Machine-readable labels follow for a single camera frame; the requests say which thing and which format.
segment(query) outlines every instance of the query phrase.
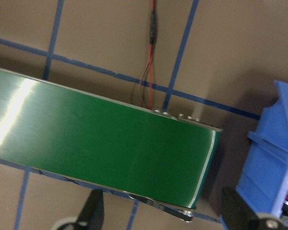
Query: blue container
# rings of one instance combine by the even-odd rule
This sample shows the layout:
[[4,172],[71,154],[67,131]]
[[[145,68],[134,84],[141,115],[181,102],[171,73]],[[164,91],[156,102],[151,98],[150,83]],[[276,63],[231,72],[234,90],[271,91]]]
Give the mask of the blue container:
[[277,217],[288,191],[288,84],[275,82],[279,99],[265,108],[236,188],[255,213]]

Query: green conveyor belt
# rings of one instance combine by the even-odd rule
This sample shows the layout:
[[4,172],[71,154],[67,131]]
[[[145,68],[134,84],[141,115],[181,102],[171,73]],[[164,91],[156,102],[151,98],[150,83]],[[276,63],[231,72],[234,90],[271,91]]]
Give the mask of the green conveyor belt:
[[0,159],[195,208],[220,132],[0,69]]

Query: blue storage bin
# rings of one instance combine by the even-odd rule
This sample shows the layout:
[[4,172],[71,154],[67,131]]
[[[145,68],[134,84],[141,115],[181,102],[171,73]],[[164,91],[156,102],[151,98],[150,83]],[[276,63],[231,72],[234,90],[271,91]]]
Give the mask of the blue storage bin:
[[265,108],[236,188],[255,213],[280,217],[288,191],[288,84],[275,82],[279,99]]

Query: red wire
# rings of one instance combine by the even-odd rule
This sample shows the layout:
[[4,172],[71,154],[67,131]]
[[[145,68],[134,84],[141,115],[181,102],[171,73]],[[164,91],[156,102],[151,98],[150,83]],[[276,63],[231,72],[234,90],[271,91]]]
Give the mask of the red wire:
[[149,108],[153,109],[153,68],[152,68],[152,57],[153,57],[153,45],[149,45]]

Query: black object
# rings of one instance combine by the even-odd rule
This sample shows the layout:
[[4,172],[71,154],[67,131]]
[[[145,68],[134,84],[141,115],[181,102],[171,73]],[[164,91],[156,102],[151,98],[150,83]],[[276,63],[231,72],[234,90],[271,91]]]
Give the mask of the black object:
[[157,16],[156,11],[152,10],[150,16],[149,44],[153,45],[157,38]]
[[222,190],[222,218],[228,230],[288,230],[280,219],[259,217],[233,188]]
[[75,223],[67,223],[58,230],[101,230],[104,222],[102,190],[92,190]]
[[150,199],[147,199],[147,198],[145,198],[145,197],[143,197],[143,196],[131,195],[131,194],[130,194],[129,196],[130,196],[132,199],[136,199],[136,200],[138,200],[138,201],[140,201],[140,202],[142,202],[142,203],[148,204],[148,205],[150,205],[150,206],[152,206],[152,207],[158,208],[158,209],[161,210],[161,211],[164,211],[164,212],[169,213],[169,214],[171,214],[171,215],[173,215],[173,216],[175,216],[175,217],[178,217],[178,218],[180,218],[180,219],[183,220],[183,221],[191,222],[192,219],[193,219],[193,216],[191,215],[192,212],[188,212],[188,211],[187,211],[187,213],[190,214],[190,215],[187,215],[187,214],[184,214],[184,213],[183,213],[183,212],[184,212],[183,210],[174,210],[174,209],[171,209],[171,208],[166,207],[166,206],[164,206],[164,205],[157,204],[157,203],[155,203],[154,201],[152,201],[152,200],[150,200]]

